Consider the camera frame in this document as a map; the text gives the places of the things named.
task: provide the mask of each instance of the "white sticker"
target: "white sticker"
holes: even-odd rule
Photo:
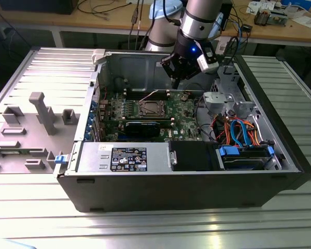
[[[98,150],[109,150],[113,149],[113,144],[99,144]]]

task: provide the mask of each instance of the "table leg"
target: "table leg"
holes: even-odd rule
[[[55,46],[57,48],[64,48],[64,40],[63,40],[60,30],[57,27],[54,27],[54,29],[52,29],[51,32],[52,32]]]

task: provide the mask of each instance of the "power supply label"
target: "power supply label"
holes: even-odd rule
[[[110,162],[113,172],[147,171],[146,148],[113,148]]]

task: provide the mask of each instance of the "metal bracket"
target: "metal bracket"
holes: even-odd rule
[[[169,160],[171,161],[171,165],[174,166],[177,164],[176,151],[171,151],[169,153]]]
[[[93,65],[97,65],[100,63],[99,60],[105,57],[105,49],[95,49],[92,53],[92,63]]]

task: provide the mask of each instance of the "motherboard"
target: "motherboard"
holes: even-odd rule
[[[183,91],[106,92],[92,110],[90,141],[201,141],[195,100]]]

